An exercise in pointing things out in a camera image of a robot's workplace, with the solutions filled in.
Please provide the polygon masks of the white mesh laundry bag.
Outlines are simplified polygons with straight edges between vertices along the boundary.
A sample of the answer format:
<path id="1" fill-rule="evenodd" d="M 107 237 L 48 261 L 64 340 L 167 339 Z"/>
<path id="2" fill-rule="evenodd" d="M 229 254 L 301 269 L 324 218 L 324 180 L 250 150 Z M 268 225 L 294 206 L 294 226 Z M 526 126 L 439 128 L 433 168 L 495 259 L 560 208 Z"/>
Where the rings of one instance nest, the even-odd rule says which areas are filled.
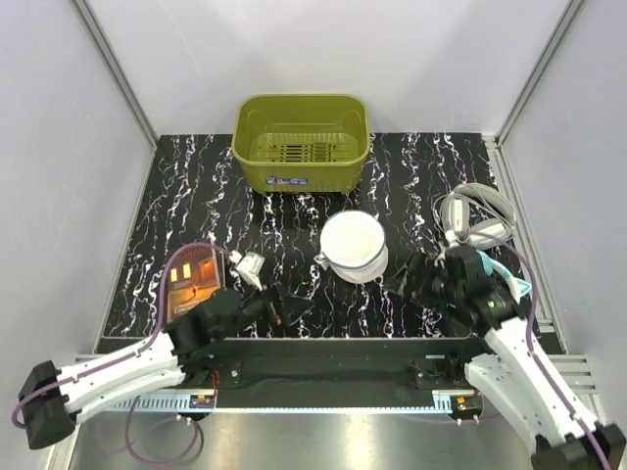
<path id="1" fill-rule="evenodd" d="M 386 233 L 365 211 L 339 211 L 323 224 L 314 262 L 341 279 L 365 284 L 382 277 L 388 265 Z"/>

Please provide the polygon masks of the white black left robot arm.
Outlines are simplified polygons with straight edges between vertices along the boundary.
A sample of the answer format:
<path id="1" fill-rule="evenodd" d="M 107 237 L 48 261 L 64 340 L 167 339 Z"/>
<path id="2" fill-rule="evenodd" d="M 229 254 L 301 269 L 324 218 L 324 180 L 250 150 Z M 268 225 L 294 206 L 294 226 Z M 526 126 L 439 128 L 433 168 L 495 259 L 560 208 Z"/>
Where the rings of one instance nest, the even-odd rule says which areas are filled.
<path id="1" fill-rule="evenodd" d="M 233 289 L 217 289 L 153 337 L 75 365 L 58 367 L 50 360 L 35 365 L 19 391 L 13 424 L 24 430 L 30 449 L 50 447 L 119 402 L 183 383 L 204 386 L 215 343 L 257 322 L 290 327 L 313 306 L 279 284 L 248 299 Z"/>

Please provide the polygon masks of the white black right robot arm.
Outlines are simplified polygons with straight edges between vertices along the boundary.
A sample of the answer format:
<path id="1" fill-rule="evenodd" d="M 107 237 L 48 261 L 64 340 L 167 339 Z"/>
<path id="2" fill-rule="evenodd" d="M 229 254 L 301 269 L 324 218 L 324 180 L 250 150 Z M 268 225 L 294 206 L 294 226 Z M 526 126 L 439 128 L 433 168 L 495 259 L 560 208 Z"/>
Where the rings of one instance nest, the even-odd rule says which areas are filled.
<path id="1" fill-rule="evenodd" d="M 535 309 L 520 304 L 533 292 L 530 283 L 485 253 L 457 246 L 437 258 L 413 253 L 385 287 L 445 311 L 485 344 L 479 355 L 450 358 L 446 379 L 473 387 L 495 406 L 527 444 L 533 468 L 619 468 L 626 437 L 580 401 L 541 347 Z"/>

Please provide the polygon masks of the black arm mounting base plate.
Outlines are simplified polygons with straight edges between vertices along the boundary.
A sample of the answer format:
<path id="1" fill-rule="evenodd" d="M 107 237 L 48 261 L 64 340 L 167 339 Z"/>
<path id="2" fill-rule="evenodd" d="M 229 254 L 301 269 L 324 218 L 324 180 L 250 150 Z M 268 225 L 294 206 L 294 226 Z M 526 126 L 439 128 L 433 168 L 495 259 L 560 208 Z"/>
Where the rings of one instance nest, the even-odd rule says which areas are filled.
<path id="1" fill-rule="evenodd" d="M 476 338 L 229 339 L 187 356 L 181 388 L 217 386 L 220 411 L 445 413 L 467 391 Z"/>

